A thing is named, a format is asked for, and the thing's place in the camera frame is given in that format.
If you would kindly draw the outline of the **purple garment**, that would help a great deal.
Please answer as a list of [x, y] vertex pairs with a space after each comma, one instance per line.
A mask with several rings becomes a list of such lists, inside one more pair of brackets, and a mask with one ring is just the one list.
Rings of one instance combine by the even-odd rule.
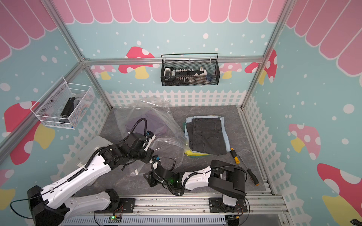
[[130, 131], [140, 118], [145, 118], [148, 122], [146, 131], [151, 131], [156, 136], [165, 135], [169, 131], [169, 128], [164, 120], [153, 111], [148, 111], [139, 117], [131, 119], [127, 122], [126, 129]]

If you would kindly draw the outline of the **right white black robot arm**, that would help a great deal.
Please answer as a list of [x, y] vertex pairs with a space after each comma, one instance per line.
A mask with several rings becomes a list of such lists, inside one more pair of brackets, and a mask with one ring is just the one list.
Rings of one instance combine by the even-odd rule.
[[209, 187], [222, 194], [221, 199], [212, 198], [210, 208], [221, 212], [237, 210], [246, 212], [246, 186], [248, 172], [237, 165], [213, 160], [204, 169], [193, 172], [174, 172], [161, 164], [161, 158], [151, 159], [151, 171], [144, 174], [150, 187], [161, 185], [174, 196], [183, 196], [196, 188]]

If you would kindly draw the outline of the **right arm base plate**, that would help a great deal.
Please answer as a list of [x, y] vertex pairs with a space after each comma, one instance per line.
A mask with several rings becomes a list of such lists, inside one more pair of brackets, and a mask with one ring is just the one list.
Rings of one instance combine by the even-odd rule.
[[246, 213], [248, 205], [245, 199], [235, 199], [235, 206], [228, 206], [223, 203], [222, 197], [209, 198], [209, 211], [211, 213]]

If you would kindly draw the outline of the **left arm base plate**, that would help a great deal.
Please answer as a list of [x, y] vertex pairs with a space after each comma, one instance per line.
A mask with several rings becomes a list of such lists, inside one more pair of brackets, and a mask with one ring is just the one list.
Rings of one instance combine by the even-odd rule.
[[111, 201], [110, 205], [101, 211], [95, 211], [100, 214], [121, 214], [121, 213], [133, 213], [135, 207], [135, 198], [121, 198], [119, 200]]

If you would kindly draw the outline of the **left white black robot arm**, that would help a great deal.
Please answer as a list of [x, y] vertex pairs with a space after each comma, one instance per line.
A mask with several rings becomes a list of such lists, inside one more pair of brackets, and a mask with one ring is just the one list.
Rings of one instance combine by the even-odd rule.
[[141, 123], [147, 126], [146, 118], [140, 118], [117, 144], [96, 149], [81, 168], [45, 187], [34, 186], [27, 191], [29, 211], [36, 226], [59, 226], [68, 218], [90, 211], [109, 211], [115, 214], [122, 209], [121, 199], [114, 189], [104, 192], [73, 197], [86, 185], [96, 181], [110, 171], [136, 161], [148, 163], [154, 151], [150, 144], [155, 139], [153, 132], [144, 127], [142, 133], [134, 130]]

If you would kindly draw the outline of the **yellow green garment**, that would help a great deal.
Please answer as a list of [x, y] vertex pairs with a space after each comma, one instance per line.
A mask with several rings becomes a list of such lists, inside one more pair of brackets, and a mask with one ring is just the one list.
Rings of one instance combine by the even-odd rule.
[[193, 152], [192, 150], [186, 150], [185, 154], [187, 156], [208, 156], [208, 153], [198, 153], [198, 152]]

